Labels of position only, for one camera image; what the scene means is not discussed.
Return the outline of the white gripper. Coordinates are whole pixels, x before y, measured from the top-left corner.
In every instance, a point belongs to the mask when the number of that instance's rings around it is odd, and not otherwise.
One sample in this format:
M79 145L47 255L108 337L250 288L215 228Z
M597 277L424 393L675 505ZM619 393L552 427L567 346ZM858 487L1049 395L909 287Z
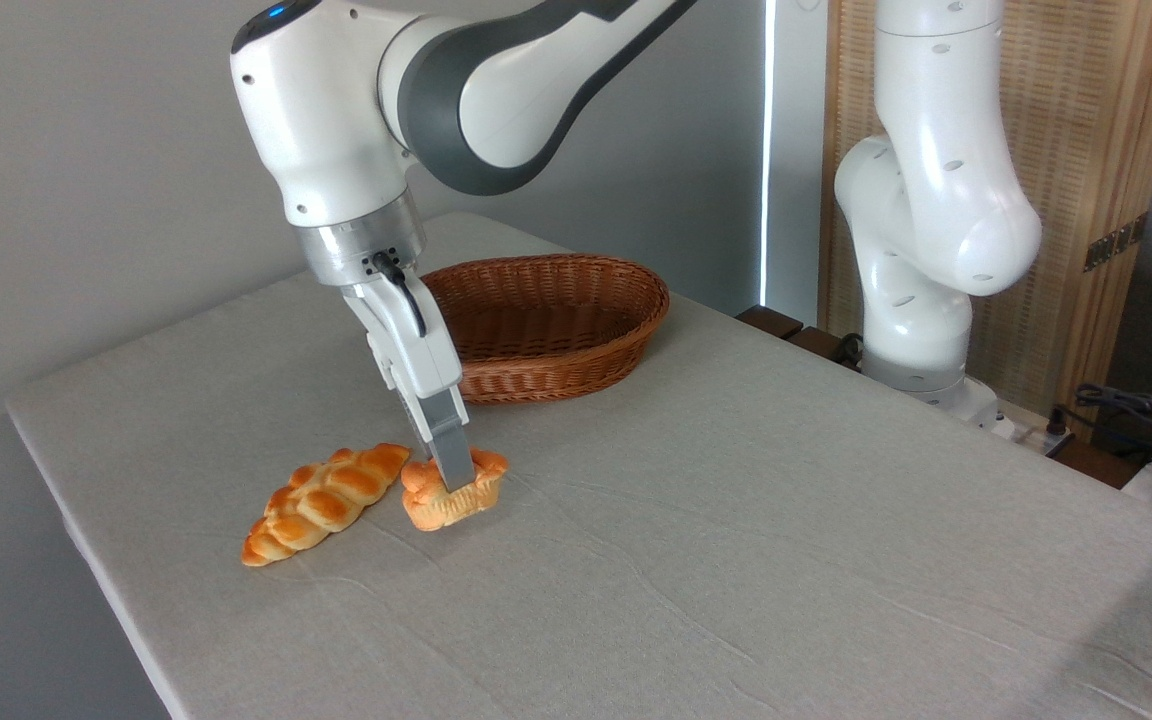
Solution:
M457 387L462 366L433 293L410 270L397 283L376 275L340 293L364 323L387 386L404 397L420 446L435 461L445 488L467 487L477 471Z

